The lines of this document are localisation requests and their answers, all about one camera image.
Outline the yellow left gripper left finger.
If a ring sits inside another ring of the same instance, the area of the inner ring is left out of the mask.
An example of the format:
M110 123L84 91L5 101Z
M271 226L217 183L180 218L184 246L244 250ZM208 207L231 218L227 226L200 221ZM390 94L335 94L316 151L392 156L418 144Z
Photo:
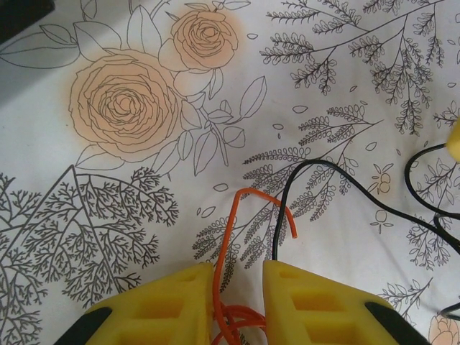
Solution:
M211 345L213 267L200 263L100 301L59 345Z

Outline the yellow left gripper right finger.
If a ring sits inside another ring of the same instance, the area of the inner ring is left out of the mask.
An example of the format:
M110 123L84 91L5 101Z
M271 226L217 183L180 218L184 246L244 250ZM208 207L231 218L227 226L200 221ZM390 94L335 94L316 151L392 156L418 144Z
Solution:
M268 345L430 345L387 301L281 261L263 264Z

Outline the floral patterned table cloth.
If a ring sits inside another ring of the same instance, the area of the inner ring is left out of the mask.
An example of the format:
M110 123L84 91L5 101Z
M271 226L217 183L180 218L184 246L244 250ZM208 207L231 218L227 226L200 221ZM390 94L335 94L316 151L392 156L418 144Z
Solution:
M280 261L460 345L460 0L54 0L0 44L0 345L215 264L241 188Z

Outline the black plastic bin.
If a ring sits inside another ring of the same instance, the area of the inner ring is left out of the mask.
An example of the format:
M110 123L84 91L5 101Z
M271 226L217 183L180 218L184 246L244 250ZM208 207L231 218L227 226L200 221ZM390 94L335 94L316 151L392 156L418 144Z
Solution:
M46 17L54 0L0 0L0 44Z

